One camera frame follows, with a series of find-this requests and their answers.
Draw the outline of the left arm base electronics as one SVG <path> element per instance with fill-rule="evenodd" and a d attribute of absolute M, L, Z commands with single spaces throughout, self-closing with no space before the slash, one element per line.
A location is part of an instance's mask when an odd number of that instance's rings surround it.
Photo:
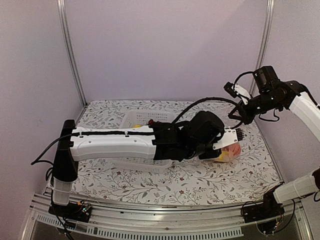
<path fill-rule="evenodd" d="M 93 206 L 83 200 L 77 203 L 69 202 L 66 206 L 51 202 L 48 212 L 66 220 L 88 223 L 92 215 Z"/>

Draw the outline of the clear zip top bag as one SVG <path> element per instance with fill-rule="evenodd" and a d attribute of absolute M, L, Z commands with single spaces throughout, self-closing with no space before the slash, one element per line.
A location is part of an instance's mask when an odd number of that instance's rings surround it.
<path fill-rule="evenodd" d="M 240 125 L 242 123 L 239 123 L 238 125 L 234 126 L 234 127 L 226 127 L 225 129 L 237 129 L 237 128 L 240 128 Z M 219 136 L 219 137 L 216 137 L 216 139 L 214 140 L 213 143 L 215 143 L 217 140 L 220 140 L 222 138 L 222 136 Z M 217 150 L 214 150 L 213 149 L 213 146 L 209 147 L 207 150 L 205 150 L 204 153 L 202 153 L 201 155 L 198 156 L 198 158 L 200 160 L 203 160 L 203 161 L 213 161 L 213 162 L 217 162 L 215 161 L 215 159 L 217 157 L 219 157 L 223 152 L 225 153 L 228 153 L 229 156 L 232 158 L 232 161 L 236 158 L 236 157 L 233 157 L 232 154 L 229 153 L 229 148 L 228 146 L 224 147 L 224 148 L 221 148 L 221 149 L 217 149 Z"/>

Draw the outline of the white plastic mesh basket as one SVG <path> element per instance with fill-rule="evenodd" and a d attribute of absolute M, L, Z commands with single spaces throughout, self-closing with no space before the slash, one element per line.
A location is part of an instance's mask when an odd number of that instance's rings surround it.
<path fill-rule="evenodd" d="M 122 119 L 120 129 L 135 128 L 137 125 L 146 126 L 150 120 L 155 122 L 171 123 L 175 119 L 175 114 L 164 110 L 130 110 Z M 160 174 L 165 172 L 172 165 L 172 160 L 151 160 L 144 158 L 112 158 L 112 166 L 119 170 L 134 170 Z"/>

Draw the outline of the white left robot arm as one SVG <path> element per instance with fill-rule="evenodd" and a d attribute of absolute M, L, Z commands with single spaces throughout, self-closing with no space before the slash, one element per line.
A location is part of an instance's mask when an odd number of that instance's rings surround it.
<path fill-rule="evenodd" d="M 63 216 L 74 213 L 69 202 L 72 183 L 78 177 L 78 163 L 96 158 L 138 158 L 153 161 L 182 161 L 201 156 L 214 158 L 215 147 L 226 136 L 222 120 L 209 111 L 198 112 L 190 121 L 152 122 L 136 129 L 94 130 L 64 122 L 53 160 L 52 201 Z"/>

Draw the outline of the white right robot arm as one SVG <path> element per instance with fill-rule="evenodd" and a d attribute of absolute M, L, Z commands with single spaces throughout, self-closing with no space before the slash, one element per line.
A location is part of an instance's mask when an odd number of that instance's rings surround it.
<path fill-rule="evenodd" d="M 252 96 L 238 81 L 245 75 L 251 75 L 258 88 L 258 95 Z M 320 105 L 315 101 L 309 89 L 296 80 L 282 81 L 271 65 L 262 66 L 254 71 L 241 73 L 234 82 L 227 82 L 224 90 L 233 98 L 241 101 L 235 104 L 229 118 L 250 124 L 256 116 L 269 111 L 288 110 L 297 117 L 313 135 L 320 139 Z M 320 192 L 320 170 L 316 168 L 304 176 L 288 183 L 276 186 L 263 195 L 258 213 L 269 218 L 284 202 L 303 199 Z"/>

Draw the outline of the red toy pepper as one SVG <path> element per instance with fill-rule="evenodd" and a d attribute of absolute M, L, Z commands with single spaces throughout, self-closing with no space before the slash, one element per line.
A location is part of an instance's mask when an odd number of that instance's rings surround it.
<path fill-rule="evenodd" d="M 237 142 L 228 146 L 228 151 L 233 157 L 237 157 L 241 154 L 241 145 Z"/>

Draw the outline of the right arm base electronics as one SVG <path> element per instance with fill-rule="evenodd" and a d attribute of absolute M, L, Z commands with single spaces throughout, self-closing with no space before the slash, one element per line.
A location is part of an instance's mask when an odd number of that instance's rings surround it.
<path fill-rule="evenodd" d="M 252 223 L 269 218 L 274 218 L 274 220 L 272 221 L 262 222 L 256 225 L 258 231 L 264 236 L 274 235 L 275 233 L 283 231 L 291 223 L 295 215 L 296 202 L 292 199 L 291 201 L 293 203 L 293 211 L 290 219 L 283 226 L 283 228 L 279 228 L 279 226 L 284 222 L 285 217 L 285 209 L 283 204 L 277 203 L 274 197 L 274 192 L 279 186 L 280 185 L 275 186 L 267 191 L 263 195 L 262 203 L 247 201 L 242 205 L 240 209 L 240 214 L 243 217 L 245 223 Z"/>

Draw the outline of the yellow toy banana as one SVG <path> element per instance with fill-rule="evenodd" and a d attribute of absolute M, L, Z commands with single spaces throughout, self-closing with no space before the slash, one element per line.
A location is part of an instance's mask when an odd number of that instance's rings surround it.
<path fill-rule="evenodd" d="M 217 157 L 215 162 L 220 162 L 220 163 L 228 163 L 232 161 L 232 158 L 229 156 L 227 152 L 223 152 L 219 157 Z"/>

